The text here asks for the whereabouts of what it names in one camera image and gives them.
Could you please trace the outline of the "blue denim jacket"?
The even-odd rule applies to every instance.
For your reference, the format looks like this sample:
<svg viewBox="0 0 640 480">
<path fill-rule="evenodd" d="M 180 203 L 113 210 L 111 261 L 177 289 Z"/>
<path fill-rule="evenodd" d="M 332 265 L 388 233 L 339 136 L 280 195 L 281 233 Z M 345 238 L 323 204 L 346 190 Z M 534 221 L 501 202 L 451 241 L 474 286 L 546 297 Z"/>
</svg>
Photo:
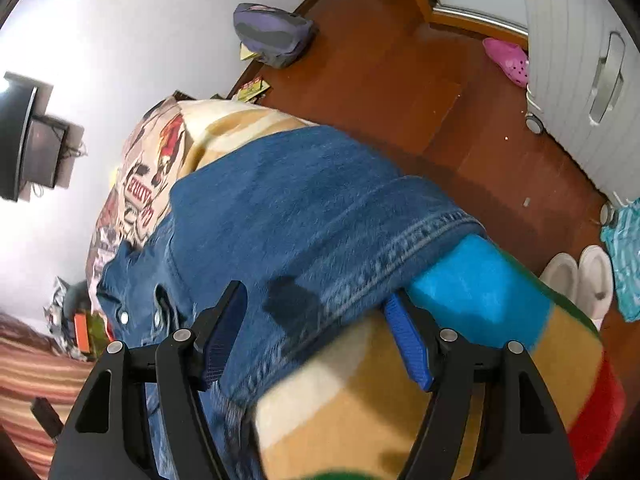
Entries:
<svg viewBox="0 0 640 480">
<path fill-rule="evenodd" d="M 264 136 L 179 179 L 141 249 L 122 243 L 96 296 L 116 338 L 157 344 L 233 281 L 247 308 L 204 400 L 233 479 L 262 478 L 258 399 L 342 329 L 484 226 L 434 183 L 327 126 Z"/>
</svg>

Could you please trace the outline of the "striped red rug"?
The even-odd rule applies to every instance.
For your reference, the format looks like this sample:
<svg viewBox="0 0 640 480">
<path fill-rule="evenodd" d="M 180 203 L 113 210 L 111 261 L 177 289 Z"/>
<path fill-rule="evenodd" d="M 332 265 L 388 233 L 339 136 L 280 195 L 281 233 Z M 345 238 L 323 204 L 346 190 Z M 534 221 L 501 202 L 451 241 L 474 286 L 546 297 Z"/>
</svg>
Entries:
<svg viewBox="0 0 640 480">
<path fill-rule="evenodd" d="M 91 369 L 63 356 L 51 338 L 1 315 L 1 428 L 41 479 L 49 475 L 54 442 L 32 414 L 32 401 L 47 399 L 65 420 Z"/>
</svg>

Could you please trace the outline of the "green orange box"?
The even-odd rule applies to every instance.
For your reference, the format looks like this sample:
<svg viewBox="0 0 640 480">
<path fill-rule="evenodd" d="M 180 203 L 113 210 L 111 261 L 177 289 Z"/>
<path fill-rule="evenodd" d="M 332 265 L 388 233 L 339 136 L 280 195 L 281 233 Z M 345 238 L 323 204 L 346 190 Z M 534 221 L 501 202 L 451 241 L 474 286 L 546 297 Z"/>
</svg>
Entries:
<svg viewBox="0 0 640 480">
<path fill-rule="evenodd" d="M 91 310 L 86 281 L 70 285 L 56 278 L 50 302 L 43 312 L 55 344 L 74 360 L 95 361 L 110 342 L 104 319 Z"/>
</svg>

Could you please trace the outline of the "white slipper left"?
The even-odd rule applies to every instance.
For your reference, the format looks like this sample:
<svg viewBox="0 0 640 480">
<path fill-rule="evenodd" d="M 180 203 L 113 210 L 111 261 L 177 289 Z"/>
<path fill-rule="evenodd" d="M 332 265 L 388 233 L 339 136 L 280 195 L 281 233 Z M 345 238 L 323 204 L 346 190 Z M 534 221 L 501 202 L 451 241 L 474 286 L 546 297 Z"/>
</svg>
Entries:
<svg viewBox="0 0 640 480">
<path fill-rule="evenodd" d="M 559 252 L 546 265 L 539 279 L 558 294 L 575 302 L 578 292 L 578 265 L 566 252 Z"/>
</svg>

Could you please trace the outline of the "white slipper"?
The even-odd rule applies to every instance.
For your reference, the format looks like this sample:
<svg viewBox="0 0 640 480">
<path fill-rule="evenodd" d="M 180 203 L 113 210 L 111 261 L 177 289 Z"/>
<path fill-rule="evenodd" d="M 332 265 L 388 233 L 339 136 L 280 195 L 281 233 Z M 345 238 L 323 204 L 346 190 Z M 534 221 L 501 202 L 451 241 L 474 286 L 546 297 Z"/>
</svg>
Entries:
<svg viewBox="0 0 640 480">
<path fill-rule="evenodd" d="M 559 252 L 546 265 L 539 279 L 558 294 L 575 302 L 578 292 L 578 265 L 566 252 Z"/>
<path fill-rule="evenodd" d="M 600 330 L 613 301 L 614 280 L 611 259 L 599 245 L 589 245 L 582 251 L 578 278 L 578 308 Z"/>
</svg>

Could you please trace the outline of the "white slipper right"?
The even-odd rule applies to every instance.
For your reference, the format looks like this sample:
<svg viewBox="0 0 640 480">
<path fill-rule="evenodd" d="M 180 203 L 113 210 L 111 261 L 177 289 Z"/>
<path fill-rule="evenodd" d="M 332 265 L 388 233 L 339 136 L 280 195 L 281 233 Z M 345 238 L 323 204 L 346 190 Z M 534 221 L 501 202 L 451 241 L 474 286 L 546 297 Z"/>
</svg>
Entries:
<svg viewBox="0 0 640 480">
<path fill-rule="evenodd" d="M 578 308 L 600 330 L 613 301 L 614 280 L 611 259 L 599 245 L 589 245 L 582 251 L 578 278 Z"/>
</svg>

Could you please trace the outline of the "printed colourful bed cover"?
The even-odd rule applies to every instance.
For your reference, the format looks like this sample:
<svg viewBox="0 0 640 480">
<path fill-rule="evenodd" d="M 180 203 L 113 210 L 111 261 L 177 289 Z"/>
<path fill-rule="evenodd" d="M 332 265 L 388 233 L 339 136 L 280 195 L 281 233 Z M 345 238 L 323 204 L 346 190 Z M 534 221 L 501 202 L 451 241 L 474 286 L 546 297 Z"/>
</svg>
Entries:
<svg viewBox="0 0 640 480">
<path fill-rule="evenodd" d="M 317 126 L 221 100 L 157 104 L 122 149 L 108 222 L 96 230 L 111 245 L 90 260 L 94 291 L 119 245 L 141 249 L 166 218 L 179 179 L 264 136 Z M 485 232 L 466 236 L 400 290 L 473 344 L 520 342 L 558 409 L 578 477 L 588 476 L 615 434 L 625 393 L 596 328 L 574 302 Z M 407 372 L 384 315 L 386 300 L 258 399 L 250 423 L 259 479 L 398 477 L 431 396 Z M 94 304 L 101 309 L 97 296 Z"/>
</svg>

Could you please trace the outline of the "teal plastic bag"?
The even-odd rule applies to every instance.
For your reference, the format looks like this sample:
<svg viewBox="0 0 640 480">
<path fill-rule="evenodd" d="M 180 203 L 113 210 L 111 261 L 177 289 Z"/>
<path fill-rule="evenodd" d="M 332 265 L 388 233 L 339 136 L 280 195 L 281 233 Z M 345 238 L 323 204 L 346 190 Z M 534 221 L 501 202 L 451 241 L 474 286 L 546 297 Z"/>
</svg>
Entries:
<svg viewBox="0 0 640 480">
<path fill-rule="evenodd" d="M 626 322 L 636 322 L 640 313 L 639 201 L 620 209 L 605 204 L 602 214 L 608 215 L 600 237 L 612 262 L 618 310 Z"/>
</svg>

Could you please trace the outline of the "pink clog shoe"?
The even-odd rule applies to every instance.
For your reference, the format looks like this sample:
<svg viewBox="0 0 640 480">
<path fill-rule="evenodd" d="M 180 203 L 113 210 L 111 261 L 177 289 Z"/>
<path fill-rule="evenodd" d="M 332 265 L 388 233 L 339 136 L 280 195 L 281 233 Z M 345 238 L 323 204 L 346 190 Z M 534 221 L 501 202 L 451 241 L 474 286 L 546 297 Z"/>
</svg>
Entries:
<svg viewBox="0 0 640 480">
<path fill-rule="evenodd" d="M 496 63 L 500 70 L 521 88 L 528 84 L 529 62 L 527 54 L 517 44 L 494 38 L 485 38 L 483 47 L 488 58 Z"/>
</svg>

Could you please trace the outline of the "yellow paper packet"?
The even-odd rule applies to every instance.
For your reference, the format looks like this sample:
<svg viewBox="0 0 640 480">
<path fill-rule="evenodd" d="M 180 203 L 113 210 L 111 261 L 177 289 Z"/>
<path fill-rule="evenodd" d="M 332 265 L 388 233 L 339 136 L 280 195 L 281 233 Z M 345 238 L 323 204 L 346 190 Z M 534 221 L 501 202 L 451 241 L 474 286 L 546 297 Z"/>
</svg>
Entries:
<svg viewBox="0 0 640 480">
<path fill-rule="evenodd" d="M 257 76 L 239 88 L 231 97 L 232 101 L 242 103 L 255 103 L 263 94 L 271 88 L 270 84 L 262 76 Z"/>
</svg>

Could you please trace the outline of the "purple grey backpack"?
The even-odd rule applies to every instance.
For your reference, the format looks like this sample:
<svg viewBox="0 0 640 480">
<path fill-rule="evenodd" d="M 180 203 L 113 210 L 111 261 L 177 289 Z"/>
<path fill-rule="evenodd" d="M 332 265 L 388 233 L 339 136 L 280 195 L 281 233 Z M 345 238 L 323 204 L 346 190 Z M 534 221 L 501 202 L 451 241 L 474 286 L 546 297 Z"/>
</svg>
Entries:
<svg viewBox="0 0 640 480">
<path fill-rule="evenodd" d="M 314 40 L 317 25 L 301 15 L 258 3 L 240 3 L 232 15 L 240 43 L 262 64 L 285 68 Z"/>
</svg>

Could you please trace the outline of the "wall mounted black monitor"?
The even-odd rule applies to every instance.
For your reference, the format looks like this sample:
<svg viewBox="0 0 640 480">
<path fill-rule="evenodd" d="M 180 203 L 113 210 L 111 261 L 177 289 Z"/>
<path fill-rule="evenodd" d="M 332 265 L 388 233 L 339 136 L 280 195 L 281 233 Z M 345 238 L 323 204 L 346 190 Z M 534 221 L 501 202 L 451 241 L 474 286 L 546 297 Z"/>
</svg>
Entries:
<svg viewBox="0 0 640 480">
<path fill-rule="evenodd" d="M 84 128 L 47 113 L 50 84 L 1 76 L 1 198 L 29 200 L 35 188 L 67 188 L 77 159 L 87 155 Z"/>
</svg>

